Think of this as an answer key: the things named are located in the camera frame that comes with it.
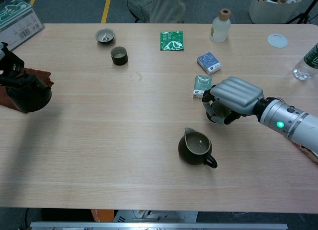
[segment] brown cloth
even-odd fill
[[[34,70],[34,69],[24,69],[28,74],[35,75],[39,80],[44,82],[47,86],[52,87],[54,84],[50,79],[50,72],[41,71],[41,70]],[[5,87],[0,86],[0,105],[6,106],[11,109],[18,110],[16,106],[13,104],[9,96],[5,91]]]

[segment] brown bottle cap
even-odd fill
[[[227,8],[222,8],[220,10],[219,19],[221,21],[227,21],[231,15],[231,10]]]

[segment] white bottle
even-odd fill
[[[210,40],[216,43],[224,42],[229,34],[231,21],[229,19],[231,11],[223,8],[218,17],[212,23]]]

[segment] teapot spout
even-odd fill
[[[188,134],[193,133],[193,132],[196,132],[196,131],[191,129],[191,128],[189,128],[189,127],[184,128],[184,134],[185,135],[188,135]]]

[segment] plastic bottle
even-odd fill
[[[293,75],[299,80],[307,80],[318,74],[318,43],[296,64]]]
[[[221,43],[226,40],[231,26],[231,21],[229,20],[230,15],[231,11],[229,9],[221,9],[219,16],[213,20],[210,40],[216,43]]]

